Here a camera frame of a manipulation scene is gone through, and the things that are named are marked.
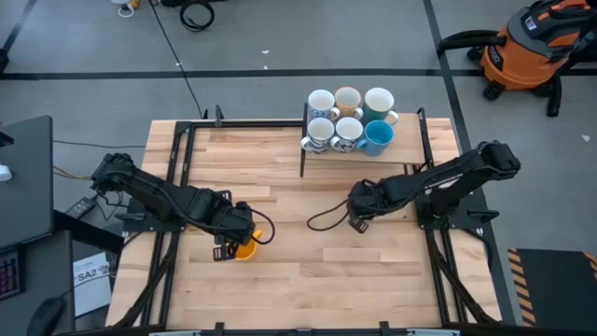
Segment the concrete floor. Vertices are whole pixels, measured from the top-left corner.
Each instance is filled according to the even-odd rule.
[[[433,5],[442,36],[465,29],[499,29],[510,15],[534,0],[229,0],[214,3],[216,18],[206,32],[183,28],[175,9],[157,7],[167,36],[187,71],[202,109],[220,105],[227,119],[299,118],[314,89],[352,85],[390,90],[400,111],[424,106],[429,117],[452,118],[444,79],[376,69],[440,69],[425,4]],[[172,51],[144,1],[135,15],[122,19],[108,0],[27,0],[0,2],[0,41],[22,23],[10,49],[6,73],[62,79],[0,80],[0,122],[41,115],[54,118],[55,139],[105,145],[143,145],[152,119],[196,119],[197,107],[177,74]],[[266,55],[262,50],[269,50]],[[463,51],[448,53],[450,69],[474,68]],[[335,76],[312,73],[252,73],[241,70],[366,69]],[[585,63],[579,67],[597,68]],[[202,71],[221,71],[218,77]],[[100,73],[133,72],[141,75]],[[143,75],[153,73],[153,77]],[[65,73],[81,79],[67,79]],[[547,101],[526,92],[508,92],[489,103],[481,97],[481,77],[455,77],[465,126],[473,146],[482,140],[508,143],[522,162],[515,179],[490,183],[490,208],[502,213],[493,222],[500,260],[507,267],[509,247],[584,250],[597,255],[593,225],[597,210],[590,178],[597,162],[597,77],[565,77],[562,114],[544,115]],[[586,142],[582,135],[591,136]],[[54,146],[54,163],[88,175],[106,152],[94,147]],[[142,149],[127,149],[137,162]],[[67,209],[91,195],[89,183],[55,178],[55,207]],[[87,220],[104,227],[98,213]],[[508,294],[515,299],[508,279]],[[513,306],[516,321],[519,308]],[[95,317],[101,325],[102,316]],[[93,326],[86,323],[81,328]]]

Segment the caster wheel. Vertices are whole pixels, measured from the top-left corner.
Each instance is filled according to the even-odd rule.
[[[483,97],[485,97],[485,99],[488,101],[494,101],[499,98],[500,95],[502,95],[504,90],[505,88],[502,84],[492,82],[487,84],[485,87],[485,90],[483,91]]]
[[[547,98],[553,93],[553,84],[551,82],[541,84],[532,90],[532,93],[537,97]]]
[[[473,47],[468,50],[466,57],[468,57],[468,59],[471,61],[478,61],[481,59],[481,57],[483,57],[483,51],[484,47]]]

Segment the keyboard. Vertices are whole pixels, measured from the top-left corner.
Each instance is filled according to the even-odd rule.
[[[23,290],[19,250],[0,251],[0,301],[21,294]]]

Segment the yellow cup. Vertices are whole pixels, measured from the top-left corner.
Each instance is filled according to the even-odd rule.
[[[253,236],[256,239],[261,238],[261,234],[263,232],[261,230],[257,230],[255,231],[255,233],[253,233]],[[255,239],[251,239],[249,241],[249,244],[247,244],[246,246],[239,246],[239,249],[236,251],[236,260],[240,260],[240,261],[250,261],[255,257],[255,254],[257,252],[257,242],[255,241]]]

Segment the mouse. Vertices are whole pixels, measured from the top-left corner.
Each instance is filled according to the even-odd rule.
[[[43,301],[29,321],[27,336],[51,335],[60,320],[64,305],[62,297]]]

